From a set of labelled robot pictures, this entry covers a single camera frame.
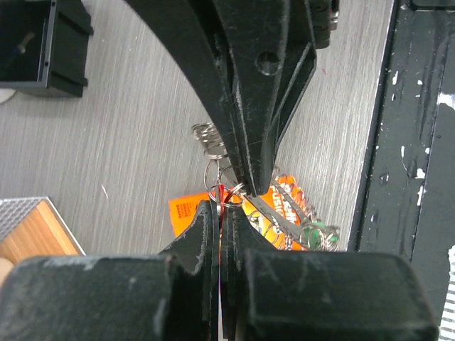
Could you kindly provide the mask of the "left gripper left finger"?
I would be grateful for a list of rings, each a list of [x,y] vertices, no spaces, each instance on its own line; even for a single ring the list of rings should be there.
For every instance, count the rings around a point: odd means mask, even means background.
[[[24,260],[1,287],[1,339],[216,340],[218,237],[202,201],[155,255]]]

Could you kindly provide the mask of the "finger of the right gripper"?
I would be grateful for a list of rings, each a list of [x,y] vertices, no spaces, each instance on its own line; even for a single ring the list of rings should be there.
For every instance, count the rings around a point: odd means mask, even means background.
[[[128,1],[180,67],[220,133],[236,180],[245,181],[232,98],[233,66],[213,1]]]

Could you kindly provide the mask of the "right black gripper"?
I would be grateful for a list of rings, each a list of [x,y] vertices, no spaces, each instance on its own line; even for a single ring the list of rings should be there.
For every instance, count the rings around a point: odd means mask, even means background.
[[[330,45],[339,0],[216,1],[233,68],[237,179],[250,195],[267,191],[280,140]]]

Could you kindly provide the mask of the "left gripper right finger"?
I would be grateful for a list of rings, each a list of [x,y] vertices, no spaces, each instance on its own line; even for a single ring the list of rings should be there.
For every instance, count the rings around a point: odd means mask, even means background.
[[[220,242],[228,340],[436,340],[438,323],[412,267],[381,253],[280,251],[239,207]]]

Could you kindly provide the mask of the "large metal disc keyring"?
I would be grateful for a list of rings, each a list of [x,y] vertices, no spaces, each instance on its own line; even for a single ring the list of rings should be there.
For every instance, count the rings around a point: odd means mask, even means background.
[[[295,177],[286,175],[278,167],[266,194],[253,197],[235,178],[225,145],[215,125],[206,122],[191,128],[195,140],[203,146],[208,165],[204,185],[212,200],[222,197],[224,206],[241,207],[250,224],[274,247],[281,250],[336,251],[340,230],[324,224]],[[219,195],[218,185],[225,185]]]

